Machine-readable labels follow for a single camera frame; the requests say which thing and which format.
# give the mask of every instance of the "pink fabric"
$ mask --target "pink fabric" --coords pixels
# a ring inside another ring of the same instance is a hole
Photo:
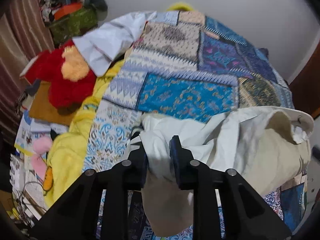
[[[44,180],[47,164],[44,162],[41,155],[50,151],[52,140],[50,137],[41,137],[33,142],[32,147],[35,154],[31,156],[30,163],[40,179]]]

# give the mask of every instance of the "white wall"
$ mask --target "white wall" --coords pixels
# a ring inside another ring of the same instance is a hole
[[[304,0],[106,0],[106,20],[131,11],[164,11],[178,1],[223,22],[255,46],[268,48],[270,62],[285,79],[301,68],[320,30]]]

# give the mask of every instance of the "stuffed toy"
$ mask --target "stuffed toy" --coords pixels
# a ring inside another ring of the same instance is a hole
[[[51,83],[48,99],[57,109],[81,104],[92,95],[96,76],[72,40],[51,53],[42,52],[32,68],[37,78]]]

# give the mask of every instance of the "yellow towel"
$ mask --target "yellow towel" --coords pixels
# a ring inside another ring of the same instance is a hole
[[[81,175],[95,110],[110,81],[123,64],[124,60],[118,61],[104,76],[97,78],[92,96],[83,101],[81,108],[72,119],[69,132],[57,136],[54,140],[47,156],[47,165],[52,168],[52,174],[51,171],[47,172],[46,180],[53,179],[53,183],[49,181],[52,185],[51,189],[44,192],[44,200],[48,207],[51,207]]]

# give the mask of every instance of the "patchwork bedspread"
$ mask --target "patchwork bedspread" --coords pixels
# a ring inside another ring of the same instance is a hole
[[[158,13],[103,96],[83,170],[103,171],[121,161],[142,112],[207,122],[238,107],[267,105],[293,108],[288,86],[259,49],[202,13]],[[304,172],[265,197],[292,231],[304,214],[306,182]],[[128,200],[130,238],[160,239],[144,215],[141,194],[130,192]],[[220,227],[224,234],[222,210]],[[163,239],[192,239],[192,227]]]

